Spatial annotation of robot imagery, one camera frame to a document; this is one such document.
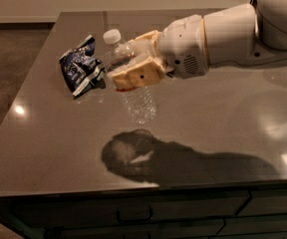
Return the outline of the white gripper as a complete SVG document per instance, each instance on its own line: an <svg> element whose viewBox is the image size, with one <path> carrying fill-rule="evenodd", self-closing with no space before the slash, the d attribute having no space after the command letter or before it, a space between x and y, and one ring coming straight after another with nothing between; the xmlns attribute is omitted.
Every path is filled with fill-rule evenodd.
<svg viewBox="0 0 287 239"><path fill-rule="evenodd" d="M166 64L163 59L155 58L157 51L166 59L170 73L176 78L201 77L208 71L203 19L199 15L176 20L161 34L153 30L129 40L129 43L134 57L149 57L110 72L110 80L118 91L156 85L164 78Z"/></svg>

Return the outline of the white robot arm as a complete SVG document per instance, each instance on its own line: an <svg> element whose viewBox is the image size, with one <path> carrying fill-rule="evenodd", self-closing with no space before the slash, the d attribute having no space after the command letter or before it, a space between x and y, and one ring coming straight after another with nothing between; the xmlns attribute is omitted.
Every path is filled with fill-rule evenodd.
<svg viewBox="0 0 287 239"><path fill-rule="evenodd" d="M128 56L108 70L119 91L189 79L211 68L262 67L287 60L287 0L251 0L205 16L176 20L121 46Z"/></svg>

